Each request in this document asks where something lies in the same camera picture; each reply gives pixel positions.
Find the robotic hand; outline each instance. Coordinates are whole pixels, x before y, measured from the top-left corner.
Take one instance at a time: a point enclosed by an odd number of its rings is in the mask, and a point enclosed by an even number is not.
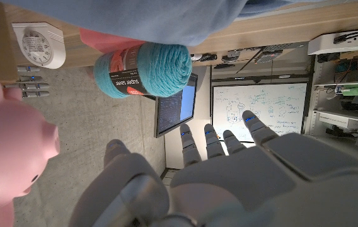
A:
[[[250,111],[243,121],[257,146],[225,131],[226,156],[207,124],[207,161],[189,127],[180,127],[185,168],[170,197],[141,155],[111,141],[70,225],[358,226],[358,160],[299,134],[278,136]]]

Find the white box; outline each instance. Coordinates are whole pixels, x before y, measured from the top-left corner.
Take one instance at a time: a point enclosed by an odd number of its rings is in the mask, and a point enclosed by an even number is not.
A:
[[[319,120],[339,127],[343,127],[345,129],[358,129],[358,120],[352,120],[348,117],[341,117],[328,113],[320,113]]]
[[[353,39],[347,40],[340,44],[333,44],[333,40],[336,37],[354,33],[354,32],[358,32],[358,31],[321,35],[309,42],[308,55],[327,54],[327,53],[347,52],[347,51],[358,50],[358,37],[355,39],[353,38]]]

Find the computer monitor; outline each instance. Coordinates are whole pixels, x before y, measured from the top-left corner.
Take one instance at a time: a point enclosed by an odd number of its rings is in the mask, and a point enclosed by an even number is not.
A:
[[[158,138],[193,119],[197,75],[192,73],[186,87],[167,98],[155,99],[154,136]]]

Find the pink piggy bank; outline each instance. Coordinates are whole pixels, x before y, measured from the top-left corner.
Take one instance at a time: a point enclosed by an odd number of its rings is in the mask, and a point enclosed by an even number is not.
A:
[[[21,100],[19,88],[0,85],[0,226],[13,225],[13,198],[29,193],[60,152],[57,126]]]

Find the pink fabric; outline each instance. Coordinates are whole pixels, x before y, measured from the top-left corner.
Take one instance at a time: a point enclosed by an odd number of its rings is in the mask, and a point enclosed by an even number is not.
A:
[[[80,28],[79,34],[84,44],[105,54],[145,43],[145,41],[95,32],[85,28]]]

